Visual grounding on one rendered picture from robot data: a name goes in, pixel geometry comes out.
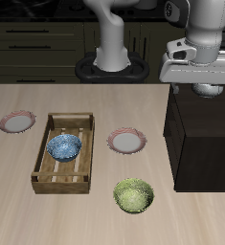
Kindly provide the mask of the dark wooden cabinet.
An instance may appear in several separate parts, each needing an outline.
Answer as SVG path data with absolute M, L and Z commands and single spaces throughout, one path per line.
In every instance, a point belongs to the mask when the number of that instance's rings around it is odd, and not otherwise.
M 200 98 L 189 84 L 169 93 L 164 126 L 177 192 L 225 192 L 225 88 Z

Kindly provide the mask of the green patterned bowl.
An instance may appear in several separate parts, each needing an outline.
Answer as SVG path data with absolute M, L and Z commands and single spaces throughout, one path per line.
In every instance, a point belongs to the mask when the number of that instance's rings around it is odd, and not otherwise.
M 113 190 L 116 204 L 129 214 L 139 214 L 147 210 L 154 197 L 151 185 L 137 178 L 124 179 Z

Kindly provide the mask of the wooden slat tray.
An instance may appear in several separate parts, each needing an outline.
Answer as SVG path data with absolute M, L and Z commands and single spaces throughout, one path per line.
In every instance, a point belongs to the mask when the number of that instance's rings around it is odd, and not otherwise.
M 91 184 L 91 168 L 95 117 L 89 113 L 49 113 L 42 143 L 31 174 L 36 194 L 87 194 Z M 54 137 L 81 134 L 79 156 L 66 163 L 56 161 L 46 149 Z

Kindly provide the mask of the blue patterned bowl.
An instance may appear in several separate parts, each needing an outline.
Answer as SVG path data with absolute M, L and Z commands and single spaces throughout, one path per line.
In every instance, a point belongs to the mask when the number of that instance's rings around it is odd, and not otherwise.
M 75 160 L 81 148 L 82 142 L 79 137 L 70 134 L 58 135 L 47 144 L 47 152 L 62 163 Z

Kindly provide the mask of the pink rimmed white plate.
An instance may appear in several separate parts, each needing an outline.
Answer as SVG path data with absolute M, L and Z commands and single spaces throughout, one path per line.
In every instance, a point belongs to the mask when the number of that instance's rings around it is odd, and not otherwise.
M 132 127 L 122 127 L 111 132 L 106 140 L 113 151 L 126 155 L 135 154 L 146 146 L 146 136 Z
M 14 111 L 0 121 L 0 130 L 5 133 L 19 134 L 30 129 L 36 122 L 36 115 L 30 111 Z

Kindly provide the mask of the dark kitchen cupboards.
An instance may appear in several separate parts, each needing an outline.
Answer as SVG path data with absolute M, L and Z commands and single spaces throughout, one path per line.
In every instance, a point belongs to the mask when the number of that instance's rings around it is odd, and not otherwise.
M 159 80 L 159 67 L 167 46 L 161 32 L 144 36 L 136 52 L 149 66 L 143 83 Z M 124 28 L 129 58 L 130 35 Z M 16 21 L 0 24 L 0 83 L 77 83 L 76 64 L 101 45 L 101 29 L 75 24 L 53 25 Z

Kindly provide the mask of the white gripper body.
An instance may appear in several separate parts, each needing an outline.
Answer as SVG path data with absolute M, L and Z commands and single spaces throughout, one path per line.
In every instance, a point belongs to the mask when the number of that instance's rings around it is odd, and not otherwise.
M 220 51 L 216 61 L 197 66 L 187 60 L 169 59 L 164 54 L 159 67 L 159 80 L 164 83 L 201 83 L 225 85 L 225 51 Z

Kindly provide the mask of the white bowl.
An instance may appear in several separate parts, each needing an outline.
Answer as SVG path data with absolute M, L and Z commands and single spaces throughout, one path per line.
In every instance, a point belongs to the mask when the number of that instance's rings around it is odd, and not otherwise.
M 199 97 L 212 99 L 219 96 L 223 92 L 223 87 L 220 85 L 211 85 L 203 83 L 194 83 L 191 86 L 192 91 Z

